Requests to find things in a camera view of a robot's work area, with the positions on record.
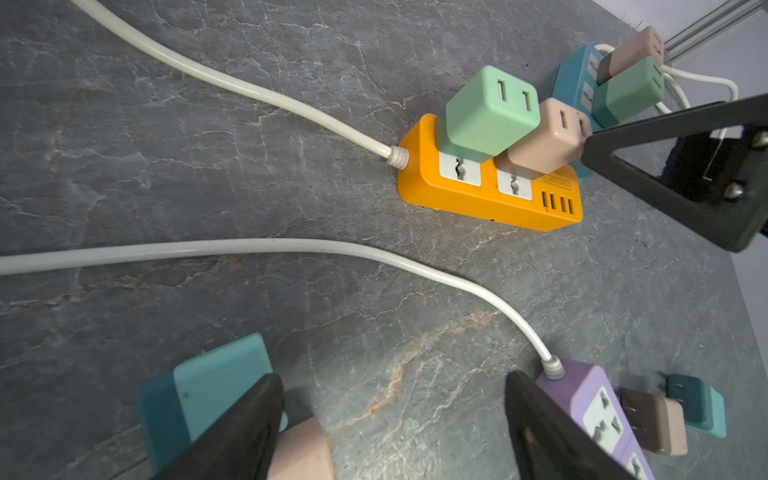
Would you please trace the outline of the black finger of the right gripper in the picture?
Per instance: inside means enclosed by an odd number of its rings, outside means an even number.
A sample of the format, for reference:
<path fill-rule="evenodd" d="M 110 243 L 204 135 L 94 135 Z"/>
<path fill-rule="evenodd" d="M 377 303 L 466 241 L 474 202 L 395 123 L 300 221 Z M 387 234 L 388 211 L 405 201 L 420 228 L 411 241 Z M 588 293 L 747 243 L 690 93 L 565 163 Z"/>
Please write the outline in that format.
<path fill-rule="evenodd" d="M 675 145 L 658 176 L 618 154 L 668 139 Z M 604 129 L 586 140 L 581 161 L 729 252 L 741 252 L 767 233 L 764 94 Z"/>

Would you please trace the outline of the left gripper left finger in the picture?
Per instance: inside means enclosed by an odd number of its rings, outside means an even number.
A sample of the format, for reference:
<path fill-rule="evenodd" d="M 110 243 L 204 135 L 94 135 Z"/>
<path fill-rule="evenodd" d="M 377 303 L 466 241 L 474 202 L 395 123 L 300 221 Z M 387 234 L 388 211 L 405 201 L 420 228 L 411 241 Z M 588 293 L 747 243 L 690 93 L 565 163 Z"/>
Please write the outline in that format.
<path fill-rule="evenodd" d="M 263 376 L 156 479 L 265 479 L 276 450 L 284 389 Z"/>

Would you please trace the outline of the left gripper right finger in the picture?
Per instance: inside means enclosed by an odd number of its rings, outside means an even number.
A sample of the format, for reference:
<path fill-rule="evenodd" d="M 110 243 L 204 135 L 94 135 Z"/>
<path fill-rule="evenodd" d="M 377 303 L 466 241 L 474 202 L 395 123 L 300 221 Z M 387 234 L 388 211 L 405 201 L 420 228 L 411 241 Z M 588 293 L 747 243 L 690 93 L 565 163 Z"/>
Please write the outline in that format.
<path fill-rule="evenodd" d="M 521 479 L 632 478 L 521 370 L 506 376 L 505 414 Z"/>

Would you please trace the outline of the purple power strip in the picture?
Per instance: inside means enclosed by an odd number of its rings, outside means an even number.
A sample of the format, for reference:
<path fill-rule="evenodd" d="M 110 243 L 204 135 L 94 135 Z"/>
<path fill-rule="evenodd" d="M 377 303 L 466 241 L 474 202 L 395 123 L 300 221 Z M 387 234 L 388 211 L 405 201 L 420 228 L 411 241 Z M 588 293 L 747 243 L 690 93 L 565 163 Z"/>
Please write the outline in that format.
<path fill-rule="evenodd" d="M 639 443 L 602 367 L 565 359 L 565 376 L 540 375 L 536 384 L 635 479 L 652 479 Z"/>

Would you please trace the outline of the orange power strip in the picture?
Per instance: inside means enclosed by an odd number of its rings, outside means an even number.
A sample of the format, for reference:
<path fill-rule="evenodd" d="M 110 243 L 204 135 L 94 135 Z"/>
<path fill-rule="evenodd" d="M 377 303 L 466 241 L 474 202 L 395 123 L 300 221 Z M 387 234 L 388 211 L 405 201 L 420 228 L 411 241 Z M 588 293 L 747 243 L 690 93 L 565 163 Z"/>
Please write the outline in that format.
<path fill-rule="evenodd" d="M 539 232 L 580 223 L 580 185 L 565 166 L 536 180 L 500 171 L 438 150 L 437 117 L 423 116 L 403 137 L 407 167 L 398 172 L 398 193 L 411 205 Z"/>

